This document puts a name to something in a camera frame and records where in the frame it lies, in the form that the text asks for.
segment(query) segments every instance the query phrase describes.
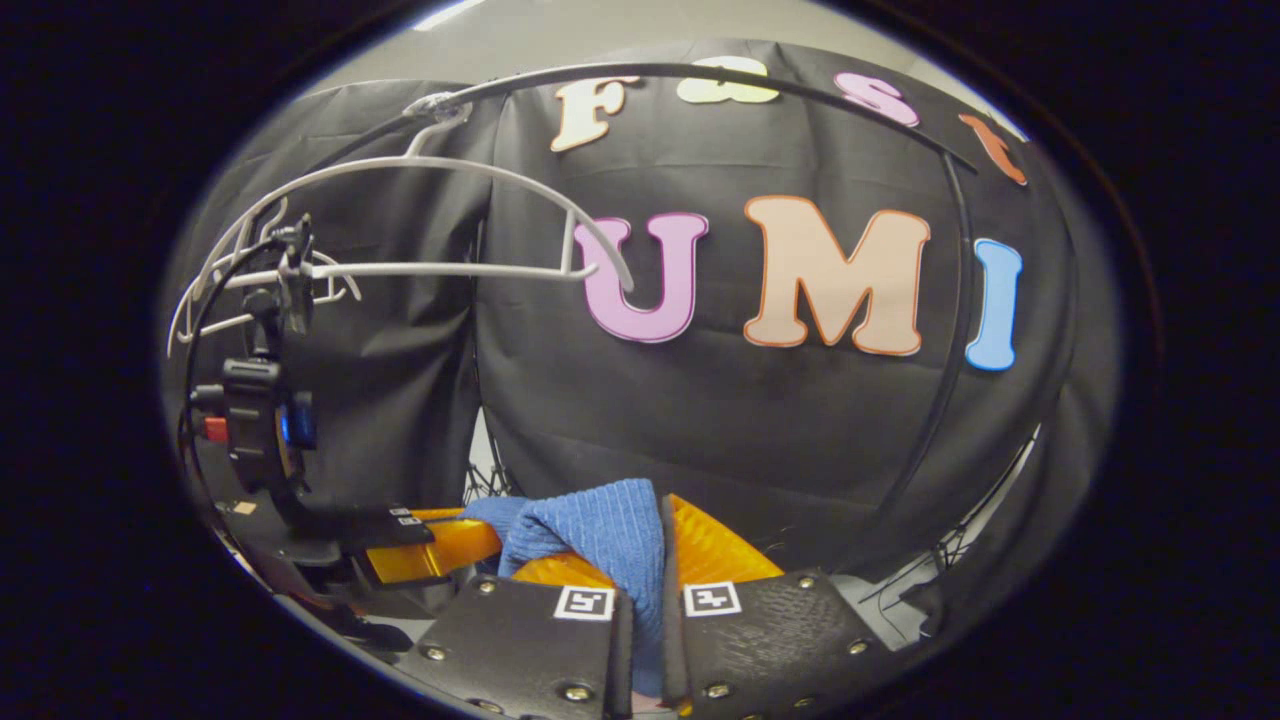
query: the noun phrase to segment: red button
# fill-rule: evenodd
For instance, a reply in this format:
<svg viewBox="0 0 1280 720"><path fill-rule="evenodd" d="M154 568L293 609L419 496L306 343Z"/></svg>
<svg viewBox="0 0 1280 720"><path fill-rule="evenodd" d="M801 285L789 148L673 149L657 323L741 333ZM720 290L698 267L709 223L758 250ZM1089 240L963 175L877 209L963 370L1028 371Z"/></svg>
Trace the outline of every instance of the red button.
<svg viewBox="0 0 1280 720"><path fill-rule="evenodd" d="M227 418L205 418L205 437L227 445Z"/></svg>

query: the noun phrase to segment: orange letter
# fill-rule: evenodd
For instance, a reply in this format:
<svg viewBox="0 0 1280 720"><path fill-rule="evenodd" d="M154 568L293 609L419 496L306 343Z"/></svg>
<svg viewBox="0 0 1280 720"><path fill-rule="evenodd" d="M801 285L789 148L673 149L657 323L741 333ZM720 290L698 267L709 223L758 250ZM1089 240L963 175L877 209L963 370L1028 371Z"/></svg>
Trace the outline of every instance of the orange letter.
<svg viewBox="0 0 1280 720"><path fill-rule="evenodd" d="M997 168L1018 184L1027 184L1027 176L1009 160L1009 146L1005 145L1004 140L1000 140L998 135L991 132L991 128L973 115L960 115L960 122L972 127L973 132L978 133L978 140L982 141L982 146L987 150L987 155L991 156Z"/></svg>
<svg viewBox="0 0 1280 720"><path fill-rule="evenodd" d="M561 133L552 141L552 150L559 152L577 147L609 132L609 123L595 119L595 109L599 108L611 115L617 114L622 109L623 99L620 83L637 79L640 79L637 76L591 78L557 90L556 97L559 97L563 111Z"/></svg>
<svg viewBox="0 0 1280 720"><path fill-rule="evenodd" d="M881 210L845 259L827 220L804 197L754 197L746 217L764 231L760 314L744 325L746 340L773 347L804 342L809 328L796 319L803 286L827 345L840 341L867 300L867 319L854 331L855 347L876 355L913 355L920 348L915 302L928 223Z"/></svg>

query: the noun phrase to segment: blue towel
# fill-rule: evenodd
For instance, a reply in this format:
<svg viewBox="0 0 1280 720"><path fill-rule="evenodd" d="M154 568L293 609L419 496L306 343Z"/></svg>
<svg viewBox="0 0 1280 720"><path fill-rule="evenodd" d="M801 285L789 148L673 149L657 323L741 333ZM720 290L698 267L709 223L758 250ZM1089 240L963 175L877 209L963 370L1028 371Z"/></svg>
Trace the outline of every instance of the blue towel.
<svg viewBox="0 0 1280 720"><path fill-rule="evenodd" d="M483 497L460 515L493 525L502 538L498 577L526 562L576 552L635 605L631 688L662 696L662 582L666 551L653 483L618 480L547 500Z"/></svg>

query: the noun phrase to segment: peach letter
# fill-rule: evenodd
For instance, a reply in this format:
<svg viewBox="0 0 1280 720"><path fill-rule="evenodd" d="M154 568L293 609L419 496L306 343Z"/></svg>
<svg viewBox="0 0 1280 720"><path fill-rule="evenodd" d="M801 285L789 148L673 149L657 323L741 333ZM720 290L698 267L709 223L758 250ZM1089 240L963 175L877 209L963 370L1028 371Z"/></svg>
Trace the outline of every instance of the peach letter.
<svg viewBox="0 0 1280 720"><path fill-rule="evenodd" d="M855 347L876 355L913 355L920 348L915 304L920 255L929 240L922 218L899 210L876 213L846 259L810 200L753 197L746 217L764 232L760 314L742 328L748 341L773 347L803 343L809 336L796 318L803 287L827 345L840 341L865 300L867 319L854 331Z"/></svg>

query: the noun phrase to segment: white wire hanger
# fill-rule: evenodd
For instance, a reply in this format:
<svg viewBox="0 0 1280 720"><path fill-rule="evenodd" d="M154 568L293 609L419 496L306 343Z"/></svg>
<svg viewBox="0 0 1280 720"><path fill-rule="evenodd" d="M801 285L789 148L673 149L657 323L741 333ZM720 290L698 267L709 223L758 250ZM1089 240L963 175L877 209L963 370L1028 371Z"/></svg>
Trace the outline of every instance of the white wire hanger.
<svg viewBox="0 0 1280 720"><path fill-rule="evenodd" d="M439 96L429 95L426 97L413 101L408 108L404 109L403 114L416 115L422 114L433 108L434 101ZM227 228L223 236L214 245L212 250L205 258L205 263L196 274L196 278L187 286L186 292L183 292L182 299L178 301L178 306L174 309L173 320L169 323L169 340L165 347L165 355L173 354L173 341L177 338L182 343L188 343L195 337L195 329L191 327L191 305L193 301L200 300L205 291L205 287L211 279L211 275L224 265L229 265L236 261L250 246L246 245L250 236L250 229L253 225L253 219L264 209L270 206L276 200L280 201L280 209L276 211L275 217L264 223L261 232L259 233L257 242L265 242L268 233L280 222L284 217L284 211L288 208L288 193L306 187L308 184L320 182L323 179L333 178L337 176L356 173L360 170L372 170L380 168L435 168L444 170L460 170L477 173L488 176L497 181L509 182L524 187L536 195L540 195L553 204L564 210L564 232L561 241L561 265L559 268L531 268L522 265L490 265L483 263L338 263L333 258L312 251L312 255L321 264L312 265L310 263L303 263L301 272L310 275L314 279L328 279L328 295L324 297L317 297L315 300L316 305L323 305L328 302L335 302L342 300L347 291L358 301L361 299L360 287L356 284L353 278L356 277L404 277L404 275L470 275L470 277L495 277L495 278L526 278L526 279L544 279L544 281L559 281L559 282L579 282L595 270L598 265L594 263L581 268L579 270L572 270L571 264L573 261L573 229L577 223L581 223L604 250L605 256L609 259L609 264L613 265L614 272L618 275L618 281L622 284L622 290L630 292L635 288L635 282L631 278L631 270L627 268L626 260L622 259L618 249L608 241L608 236L604 231L586 214L576 202L566 197L564 195L552 190L550 187L518 173L511 170L504 170L493 165L485 165L483 163L472 163L470 160L454 160L451 158L430 158L419 155L426 140L439 132L457 127L467 120L471 115L471 105L463 105L461 109L456 110L452 117L436 124L429 126L421 129L413 136L410 142L408 149L403 155L390 155L385 158L370 158L366 160L352 160L348 163L339 163L329 168L321 168L312 173L305 174L297 179L293 179L280 187L273 190L271 192L264 195L252 206L250 206L244 213ZM236 245L232 251L221 258L218 258L224 250L227 250L228 243L230 243L232 237L236 237ZM340 278L346 287L337 288L334 279ZM259 273L246 273L243 275L234 277L227 282L225 288L236 287L248 287L255 284L268 284L271 282L283 282L280 269L275 270L262 270ZM186 316L186 328L183 331L178 329L178 320ZM227 320L218 323L211 323L200 328L200 336L207 336L221 329L227 329L234 325L239 325L250 322L252 318L248 314L237 315Z"/></svg>

